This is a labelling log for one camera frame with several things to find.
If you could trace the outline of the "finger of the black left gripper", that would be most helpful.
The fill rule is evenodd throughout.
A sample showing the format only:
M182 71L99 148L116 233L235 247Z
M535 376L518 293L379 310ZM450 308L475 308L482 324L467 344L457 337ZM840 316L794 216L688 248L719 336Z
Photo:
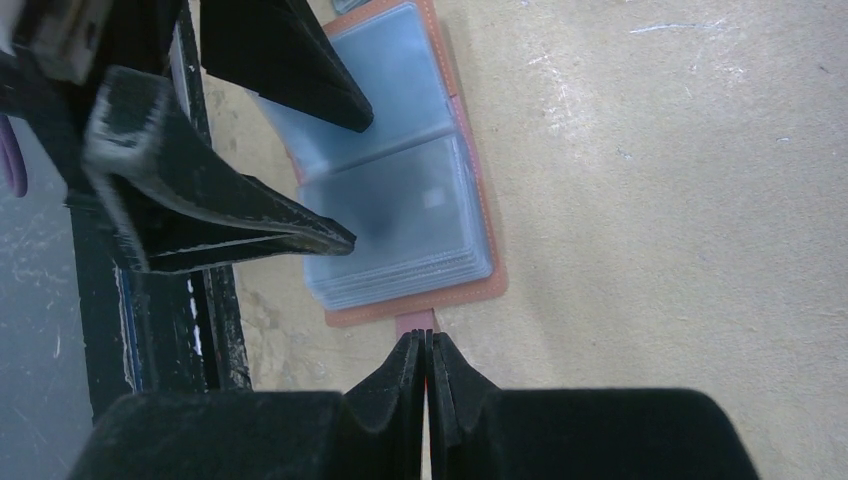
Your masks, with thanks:
M339 223L219 157L161 76L107 69L86 126L82 169L108 217L116 262L136 272L354 250L355 235Z
M203 0L201 65L218 79L340 127L374 113L306 1Z

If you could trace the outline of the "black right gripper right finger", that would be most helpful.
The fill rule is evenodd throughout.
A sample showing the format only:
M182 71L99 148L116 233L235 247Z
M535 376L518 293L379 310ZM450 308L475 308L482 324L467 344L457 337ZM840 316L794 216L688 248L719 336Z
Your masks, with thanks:
M435 479L755 479L728 416L680 388L502 389L427 331Z

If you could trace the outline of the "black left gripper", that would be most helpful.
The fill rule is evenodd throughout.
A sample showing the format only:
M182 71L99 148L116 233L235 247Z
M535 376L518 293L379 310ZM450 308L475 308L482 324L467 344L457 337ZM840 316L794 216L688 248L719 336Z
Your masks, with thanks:
M4 1L1 117L25 121L65 181L67 200L96 196L83 137L106 70L164 74L183 1Z

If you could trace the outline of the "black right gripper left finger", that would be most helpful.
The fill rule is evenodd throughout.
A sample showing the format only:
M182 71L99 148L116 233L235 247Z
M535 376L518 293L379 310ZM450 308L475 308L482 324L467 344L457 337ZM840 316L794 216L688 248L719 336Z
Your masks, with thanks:
M425 335L351 390L143 393L97 422L73 479L417 479Z

